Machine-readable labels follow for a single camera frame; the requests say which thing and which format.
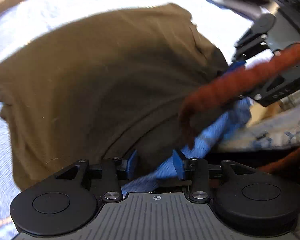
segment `screw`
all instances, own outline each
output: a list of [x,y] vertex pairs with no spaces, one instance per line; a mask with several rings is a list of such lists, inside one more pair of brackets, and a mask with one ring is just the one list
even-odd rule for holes
[[256,101],[258,101],[258,100],[260,100],[262,98],[262,95],[260,95],[260,94],[256,94],[255,96],[254,96],[254,100],[256,100]]
[[189,159],[189,164],[194,166],[194,165],[197,164],[197,160],[199,160],[199,158],[195,158],[195,157],[190,158]]
[[120,194],[116,191],[109,191],[109,192],[105,193],[105,198],[106,199],[113,200],[113,199],[117,199],[119,197],[120,197]]
[[205,199],[208,197],[208,193],[204,191],[195,191],[192,193],[192,196],[196,199]]
[[256,136],[256,140],[258,141],[258,140],[260,140],[260,139],[266,137],[267,134],[268,134],[268,132],[263,132],[263,133],[261,133],[260,135]]

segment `black bracket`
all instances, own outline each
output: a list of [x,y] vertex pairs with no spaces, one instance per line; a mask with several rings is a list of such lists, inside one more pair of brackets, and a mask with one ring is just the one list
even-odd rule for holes
[[189,199],[193,202],[210,201],[210,177],[217,178],[221,173],[220,165],[211,165],[201,158],[186,158],[180,150],[172,153],[173,165],[181,180],[192,180]]
[[237,51],[232,60],[234,62],[247,60],[268,49],[267,32],[274,26],[275,19],[275,16],[270,13],[262,14],[234,45]]
[[137,165],[137,151],[131,150],[123,158],[113,157],[90,165],[88,178],[90,192],[103,203],[118,202],[123,199],[119,181],[131,180]]

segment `metal screw head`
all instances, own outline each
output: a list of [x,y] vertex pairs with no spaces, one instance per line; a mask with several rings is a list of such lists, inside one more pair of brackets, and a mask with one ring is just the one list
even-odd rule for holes
[[204,191],[195,191],[192,193],[192,196],[196,199],[204,199],[204,198],[208,197],[208,193],[206,193]]
[[260,100],[262,98],[262,95],[260,95],[260,94],[256,94],[255,96],[254,96],[254,100],[256,100],[256,101],[258,101],[258,100]]
[[275,56],[280,56],[281,55],[281,52],[276,50],[274,53],[273,53]]
[[107,193],[105,193],[105,198],[106,199],[117,199],[120,197],[120,194],[116,191],[109,191]]
[[194,166],[194,165],[197,164],[197,160],[199,160],[199,158],[195,158],[195,157],[190,158],[189,159],[189,164]]
[[265,131],[265,132],[263,132],[263,133],[259,134],[258,136],[256,136],[256,140],[258,141],[258,140],[261,140],[261,139],[263,139],[264,137],[266,137],[266,136],[267,136],[267,134],[268,134],[268,132],[267,132],[267,131]]

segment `red fuzzy cable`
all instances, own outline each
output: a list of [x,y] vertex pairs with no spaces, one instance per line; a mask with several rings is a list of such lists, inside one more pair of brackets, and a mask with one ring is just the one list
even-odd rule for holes
[[194,146],[195,131],[190,126],[193,114],[223,105],[299,62],[300,43],[281,51],[269,62],[259,63],[247,70],[240,67],[190,94],[183,101],[179,113],[179,122],[189,147],[192,149]]

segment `blue patterned fabric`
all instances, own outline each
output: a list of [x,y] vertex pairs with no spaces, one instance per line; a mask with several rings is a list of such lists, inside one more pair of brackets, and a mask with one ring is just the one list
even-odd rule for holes
[[218,144],[220,152],[287,149],[300,145],[300,105],[252,127],[237,130]]
[[[250,119],[250,100],[245,98],[236,102],[233,109],[221,115],[195,139],[193,150],[187,146],[181,151],[187,158],[203,158],[223,137],[228,137],[236,129],[243,127]],[[122,187],[123,195],[127,192],[151,192],[158,187],[158,179],[169,179],[177,176],[172,157],[163,162],[154,172],[131,181]]]

